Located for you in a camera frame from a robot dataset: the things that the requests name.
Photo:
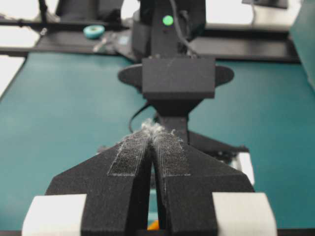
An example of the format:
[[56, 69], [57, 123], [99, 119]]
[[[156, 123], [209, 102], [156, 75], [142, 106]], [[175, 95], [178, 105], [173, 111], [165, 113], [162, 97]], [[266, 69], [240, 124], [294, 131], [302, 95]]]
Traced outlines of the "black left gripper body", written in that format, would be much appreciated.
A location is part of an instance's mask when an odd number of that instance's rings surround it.
[[217, 160], [231, 160], [238, 154], [249, 152], [249, 149], [245, 146], [232, 146], [189, 131], [188, 120], [188, 117], [163, 117], [155, 115], [155, 121], [164, 126], [166, 130], [174, 130], [175, 135], [182, 138], [183, 141]]

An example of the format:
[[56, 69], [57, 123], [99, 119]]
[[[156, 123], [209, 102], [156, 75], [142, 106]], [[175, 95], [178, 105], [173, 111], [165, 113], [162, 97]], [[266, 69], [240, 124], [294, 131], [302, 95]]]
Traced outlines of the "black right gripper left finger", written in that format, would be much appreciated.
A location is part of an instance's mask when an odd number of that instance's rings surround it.
[[148, 222], [150, 139], [134, 134], [56, 175], [34, 197], [24, 236], [132, 236]]

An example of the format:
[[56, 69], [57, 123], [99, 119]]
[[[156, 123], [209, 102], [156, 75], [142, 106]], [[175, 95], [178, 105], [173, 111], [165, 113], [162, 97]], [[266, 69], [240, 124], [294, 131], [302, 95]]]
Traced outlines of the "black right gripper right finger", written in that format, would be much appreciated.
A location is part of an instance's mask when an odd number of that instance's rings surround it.
[[275, 236], [264, 193], [248, 177], [168, 133], [153, 138], [164, 227], [171, 236]]

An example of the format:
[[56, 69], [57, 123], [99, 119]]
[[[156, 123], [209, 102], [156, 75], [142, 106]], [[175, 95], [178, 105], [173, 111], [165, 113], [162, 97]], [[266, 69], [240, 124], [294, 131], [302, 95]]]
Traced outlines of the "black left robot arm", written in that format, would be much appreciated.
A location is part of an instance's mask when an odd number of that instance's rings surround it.
[[151, 177], [157, 188], [159, 235], [243, 236], [241, 201], [253, 187], [229, 166], [244, 147], [188, 131], [189, 112], [233, 71], [188, 44], [204, 29], [202, 0], [143, 0], [132, 47], [142, 62], [119, 73], [138, 87], [158, 123], [55, 176], [33, 199], [24, 236], [136, 236], [146, 230]]

